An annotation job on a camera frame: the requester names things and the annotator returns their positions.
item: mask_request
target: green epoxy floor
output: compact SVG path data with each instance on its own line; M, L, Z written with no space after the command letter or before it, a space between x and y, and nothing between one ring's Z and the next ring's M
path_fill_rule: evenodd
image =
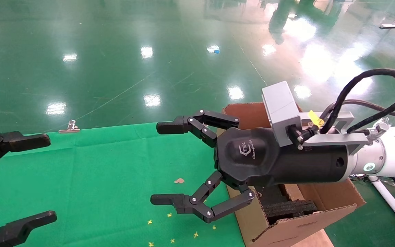
M395 69L395 30L378 28L394 19L395 0L0 0L0 132L172 120L282 80L322 111L362 71ZM388 106L395 81L349 97ZM367 205L326 229L332 242L395 247L395 214L356 186Z

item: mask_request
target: green cloth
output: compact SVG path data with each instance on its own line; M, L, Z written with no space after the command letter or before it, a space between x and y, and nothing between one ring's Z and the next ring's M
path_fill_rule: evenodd
M214 171L213 150L191 133L161 136L148 123L50 138L50 147L0 160L0 226L48 210L58 215L24 247L244 246L234 214L206 224L149 201L152 194L191 195ZM227 199L221 184L206 203Z

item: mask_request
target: yellow tag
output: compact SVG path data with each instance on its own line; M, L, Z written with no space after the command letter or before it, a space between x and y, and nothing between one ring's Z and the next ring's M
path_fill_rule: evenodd
M318 127L324 125L324 120L320 119L312 110L309 111L309 118L312 120L313 124Z

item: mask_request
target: metal binder clip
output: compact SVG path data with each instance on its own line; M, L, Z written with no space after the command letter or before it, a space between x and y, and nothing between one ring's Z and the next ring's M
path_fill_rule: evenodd
M66 130L59 130L59 133L77 133L80 129L75 125L75 120L68 122L68 128Z

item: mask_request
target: black robotic gripper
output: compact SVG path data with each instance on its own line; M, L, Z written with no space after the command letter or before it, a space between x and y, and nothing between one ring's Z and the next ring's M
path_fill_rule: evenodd
M217 137L204 123L226 131ZM255 195L248 186L327 183L339 181L345 174L345 145L303 150L298 150L296 144L280 147L271 128L240 130L239 123L237 117L204 110L191 116L179 116L173 122L159 122L156 126L159 134L191 132L214 148L216 171L191 196L152 195L151 203L172 205L178 214L195 214L210 223L249 205ZM337 159L342 159L342 165L335 165ZM240 195L209 208L203 202L221 181L238 190Z
M50 138L46 134L23 136L20 132L0 133L0 158L8 152L21 152L49 146ZM46 211L40 214L26 217L7 223L0 227L0 247L12 247L23 244L30 232L43 225L57 220L54 211Z

